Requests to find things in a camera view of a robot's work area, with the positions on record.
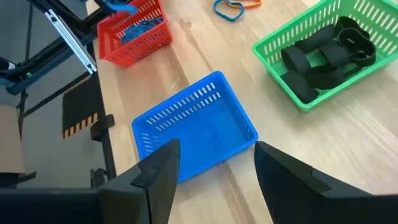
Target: black rubber band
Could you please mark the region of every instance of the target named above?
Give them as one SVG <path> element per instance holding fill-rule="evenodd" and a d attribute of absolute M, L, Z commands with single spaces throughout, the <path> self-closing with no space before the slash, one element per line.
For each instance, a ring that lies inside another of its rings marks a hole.
<path fill-rule="evenodd" d="M 344 66 L 351 63 L 351 54 L 345 48 L 340 46 L 337 41 L 331 40 L 329 43 L 320 47 L 321 53 L 333 66 Z"/>
<path fill-rule="evenodd" d="M 337 39 L 340 45 L 351 51 L 353 63 L 360 67 L 376 63 L 376 46 L 357 29 L 344 29 L 338 34 Z"/>
<path fill-rule="evenodd" d="M 320 90 L 330 90 L 346 80 L 341 67 L 331 65 L 313 67 L 303 76 L 312 87 Z"/>
<path fill-rule="evenodd" d="M 316 31 L 311 37 L 296 41 L 295 45 L 305 54 L 327 44 L 336 37 L 334 25 L 328 25 Z"/>
<path fill-rule="evenodd" d="M 282 49 L 280 54 L 287 70 L 305 73 L 311 68 L 310 62 L 307 60 L 305 54 L 294 45 Z"/>
<path fill-rule="evenodd" d="M 319 95 L 319 92 L 297 72 L 289 71 L 281 78 L 303 103 L 311 103 Z"/>
<path fill-rule="evenodd" d="M 362 29 L 361 26 L 355 20 L 353 20 L 350 17 L 340 16 L 335 25 L 336 34 L 338 35 L 343 29 L 347 29 L 347 28 L 354 28 L 354 29 L 360 31 L 360 33 L 362 35 L 364 35 L 364 37 L 366 37 L 368 39 L 371 38 L 370 33 L 366 32 L 364 29 Z"/>

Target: blue basket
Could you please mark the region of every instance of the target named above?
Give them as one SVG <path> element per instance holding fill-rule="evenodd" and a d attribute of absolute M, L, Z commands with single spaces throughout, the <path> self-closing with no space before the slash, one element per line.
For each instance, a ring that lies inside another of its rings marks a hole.
<path fill-rule="evenodd" d="M 132 122 L 141 160 L 180 140 L 183 182 L 247 149 L 257 131 L 221 72 L 213 72 Z"/>

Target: orange rubber band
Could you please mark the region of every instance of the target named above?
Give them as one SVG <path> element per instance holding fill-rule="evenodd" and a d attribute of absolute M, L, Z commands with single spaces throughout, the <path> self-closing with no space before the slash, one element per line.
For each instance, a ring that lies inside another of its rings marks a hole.
<path fill-rule="evenodd" d="M 247 0 L 234 0 L 234 1 L 232 1 L 232 2 L 238 2 L 238 1 L 239 1 L 239 2 L 242 2 L 242 1 L 247 1 Z M 251 8 L 254 8 L 254 7 L 259 7 L 259 6 L 261 6 L 261 0 L 250 0 L 250 1 L 254 1 L 254 3 L 244 5 L 244 8 L 245 8 L 245 9 L 251 9 Z M 227 4 L 228 4 L 230 7 L 234 8 L 234 9 L 240 9 L 240 8 L 241 8 L 240 6 L 234 6 L 234 5 L 232 5 L 232 4 L 229 3 L 227 0 L 224 0 L 224 2 L 227 2 Z"/>

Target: floor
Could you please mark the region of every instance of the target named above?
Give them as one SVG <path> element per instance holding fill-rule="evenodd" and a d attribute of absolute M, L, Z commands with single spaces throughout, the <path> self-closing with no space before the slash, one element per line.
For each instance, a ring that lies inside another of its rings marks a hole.
<path fill-rule="evenodd" d="M 86 17 L 85 4 L 80 0 L 61 0 L 81 19 Z M 25 57 L 25 40 L 29 3 L 0 1 L 0 54 L 13 62 Z M 36 54 L 59 35 L 47 18 L 34 8 L 30 55 Z M 85 71 L 76 56 L 27 89 L 25 109 L 57 91 Z M 19 96 L 8 94 L 0 86 L 0 104 L 16 106 Z M 90 130 L 62 138 L 62 96 L 57 97 L 26 117 L 22 147 L 27 172 L 37 171 L 34 180 L 19 188 L 89 187 L 90 169 L 104 168 L 102 146 L 90 139 Z"/>

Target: wooden table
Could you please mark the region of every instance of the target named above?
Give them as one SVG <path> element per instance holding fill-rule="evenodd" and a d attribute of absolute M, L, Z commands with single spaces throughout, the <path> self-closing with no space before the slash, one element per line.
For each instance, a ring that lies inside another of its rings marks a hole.
<path fill-rule="evenodd" d="M 116 172 L 138 161 L 131 130 L 135 117 L 221 70 L 259 140 L 372 194 L 398 193 L 398 65 L 301 113 L 251 48 L 317 0 L 263 0 L 234 23 L 213 12 L 213 1 L 163 1 L 172 44 L 127 69 L 97 58 L 104 107 L 116 122 L 109 129 Z M 88 11 L 95 9 L 89 2 Z M 180 184 L 169 223 L 272 223 L 253 147 Z"/>

